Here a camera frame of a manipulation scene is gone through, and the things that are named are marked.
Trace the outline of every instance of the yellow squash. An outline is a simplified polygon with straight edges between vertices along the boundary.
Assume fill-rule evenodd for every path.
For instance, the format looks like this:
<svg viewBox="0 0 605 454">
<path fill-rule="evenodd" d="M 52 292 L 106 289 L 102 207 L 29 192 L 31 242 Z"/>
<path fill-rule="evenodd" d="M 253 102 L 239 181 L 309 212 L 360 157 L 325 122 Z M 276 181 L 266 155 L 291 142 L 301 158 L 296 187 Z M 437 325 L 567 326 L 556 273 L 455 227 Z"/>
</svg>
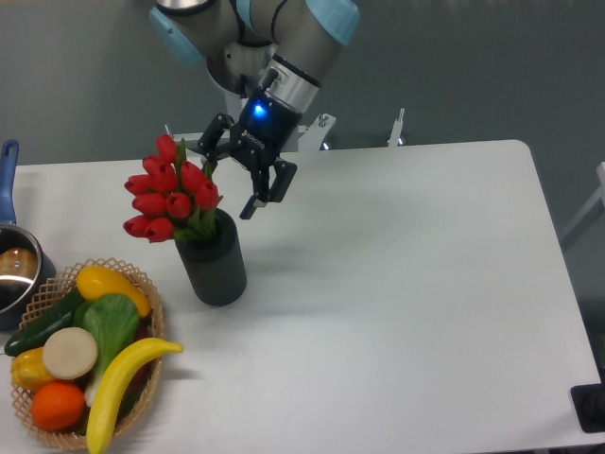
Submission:
<svg viewBox="0 0 605 454">
<path fill-rule="evenodd" d="M 112 441 L 120 402 L 134 374 L 164 353 L 181 353 L 182 345 L 158 338 L 146 338 L 126 347 L 105 371 L 91 407 L 86 429 L 90 454 L 103 454 Z"/>
<path fill-rule="evenodd" d="M 122 273 L 105 267 L 85 267 L 76 277 L 76 286 L 87 300 L 96 300 L 110 293 L 119 293 L 132 299 L 139 311 L 139 317 L 149 314 L 151 306 L 145 294 L 131 283 Z"/>
<path fill-rule="evenodd" d="M 11 365 L 12 381 L 24 390 L 38 391 L 42 386 L 55 381 L 44 367 L 42 351 L 44 347 L 27 350 L 15 358 Z"/>
</svg>

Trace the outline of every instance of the woven basket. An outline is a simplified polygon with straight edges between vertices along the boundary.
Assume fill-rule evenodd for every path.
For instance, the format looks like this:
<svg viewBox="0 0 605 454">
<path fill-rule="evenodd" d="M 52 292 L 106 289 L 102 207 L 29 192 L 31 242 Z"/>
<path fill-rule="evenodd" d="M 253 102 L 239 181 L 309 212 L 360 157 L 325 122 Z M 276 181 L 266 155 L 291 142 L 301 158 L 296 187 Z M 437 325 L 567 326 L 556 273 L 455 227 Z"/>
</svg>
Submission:
<svg viewBox="0 0 605 454">
<path fill-rule="evenodd" d="M 89 259 L 84 263 L 77 263 L 73 267 L 66 268 L 64 271 L 59 272 L 55 278 L 48 279 L 45 284 L 40 286 L 38 293 L 33 296 L 31 303 L 27 305 L 26 313 L 23 315 L 19 328 L 27 326 L 31 321 L 42 315 L 48 308 L 55 305 L 65 293 L 74 287 L 76 284 L 76 276 L 80 270 L 91 265 L 98 265 L 120 271 L 136 287 L 145 293 L 151 305 L 148 334 L 155 338 L 164 339 L 164 317 L 157 289 L 153 286 L 153 283 L 148 279 L 145 273 L 141 272 L 133 265 L 121 260 L 116 260 L 115 258 L 98 260 Z M 132 408 L 132 411 L 116 426 L 113 433 L 114 438 L 129 430 L 146 410 L 158 387 L 161 369 L 162 358 L 157 358 L 151 363 L 151 372 L 147 384 L 141 393 L 141 397 Z M 48 447 L 58 447 L 64 450 L 86 449 L 85 436 L 77 435 L 74 432 L 46 432 L 33 424 L 30 408 L 34 392 L 24 390 L 13 384 L 11 394 L 13 399 L 12 406 L 15 408 L 15 414 L 27 428 L 29 435 Z"/>
</svg>

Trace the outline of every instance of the lettuce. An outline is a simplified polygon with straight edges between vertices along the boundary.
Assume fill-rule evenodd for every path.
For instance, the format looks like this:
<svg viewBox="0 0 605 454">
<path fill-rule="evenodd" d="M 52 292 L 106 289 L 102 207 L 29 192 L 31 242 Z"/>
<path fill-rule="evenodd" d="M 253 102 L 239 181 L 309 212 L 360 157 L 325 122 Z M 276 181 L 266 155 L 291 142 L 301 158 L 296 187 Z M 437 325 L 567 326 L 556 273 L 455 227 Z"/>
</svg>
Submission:
<svg viewBox="0 0 605 454">
<path fill-rule="evenodd" d="M 134 341 L 139 326 L 139 312 L 126 295 L 109 294 L 95 300 L 82 318 L 82 327 L 96 341 L 98 357 L 84 395 L 91 407 L 101 378 L 118 354 Z"/>
</svg>

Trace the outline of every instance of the artificial flower bouquet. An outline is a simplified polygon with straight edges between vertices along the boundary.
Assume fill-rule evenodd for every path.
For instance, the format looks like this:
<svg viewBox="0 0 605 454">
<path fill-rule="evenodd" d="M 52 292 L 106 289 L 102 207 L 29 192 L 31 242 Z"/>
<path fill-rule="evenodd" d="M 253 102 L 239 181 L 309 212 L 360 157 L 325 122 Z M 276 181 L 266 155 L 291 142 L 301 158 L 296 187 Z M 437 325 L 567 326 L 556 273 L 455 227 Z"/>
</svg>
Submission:
<svg viewBox="0 0 605 454">
<path fill-rule="evenodd" d="M 156 146 L 158 154 L 143 160 L 146 173 L 133 175 L 124 184 L 134 195 L 132 207 L 141 212 L 124 222 L 124 230 L 150 242 L 211 243 L 216 238 L 216 206 L 221 199 L 211 166 L 204 171 L 187 161 L 184 139 L 177 145 L 164 134 Z"/>
</svg>

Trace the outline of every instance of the blue led light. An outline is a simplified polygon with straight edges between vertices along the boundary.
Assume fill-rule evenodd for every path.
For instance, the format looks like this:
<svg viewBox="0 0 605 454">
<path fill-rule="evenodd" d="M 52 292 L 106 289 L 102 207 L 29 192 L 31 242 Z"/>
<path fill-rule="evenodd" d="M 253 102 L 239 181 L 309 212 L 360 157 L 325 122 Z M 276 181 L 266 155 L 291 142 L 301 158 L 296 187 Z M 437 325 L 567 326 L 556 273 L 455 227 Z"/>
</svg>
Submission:
<svg viewBox="0 0 605 454">
<path fill-rule="evenodd" d="M 260 104 L 254 106 L 254 116 L 258 119 L 265 118 L 267 116 L 267 110 Z"/>
</svg>

